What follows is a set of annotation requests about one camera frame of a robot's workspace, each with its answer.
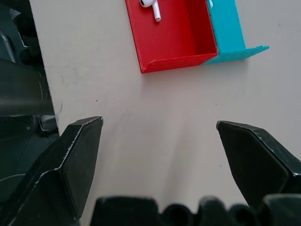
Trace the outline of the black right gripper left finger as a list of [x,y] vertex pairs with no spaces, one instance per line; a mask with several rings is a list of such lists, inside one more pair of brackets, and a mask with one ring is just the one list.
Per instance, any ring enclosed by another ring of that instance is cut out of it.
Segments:
[[103,118],[67,126],[0,208],[0,226],[80,226],[93,182]]

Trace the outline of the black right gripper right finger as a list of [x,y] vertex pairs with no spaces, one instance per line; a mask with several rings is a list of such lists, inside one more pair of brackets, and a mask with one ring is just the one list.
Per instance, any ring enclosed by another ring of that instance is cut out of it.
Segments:
[[262,128],[218,121],[231,174],[247,204],[268,194],[301,194],[301,161]]

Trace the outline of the red plastic tray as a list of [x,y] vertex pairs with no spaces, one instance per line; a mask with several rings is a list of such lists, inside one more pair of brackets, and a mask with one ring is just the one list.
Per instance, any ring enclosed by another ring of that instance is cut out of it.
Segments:
[[198,66],[218,55],[206,0],[157,0],[161,20],[125,0],[141,73]]

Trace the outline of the cyan plastic tray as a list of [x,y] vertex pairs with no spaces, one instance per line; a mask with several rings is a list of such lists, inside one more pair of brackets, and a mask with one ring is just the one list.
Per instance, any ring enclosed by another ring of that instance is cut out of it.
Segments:
[[235,0],[206,0],[218,49],[218,55],[206,65],[244,60],[269,49],[269,46],[247,48]]

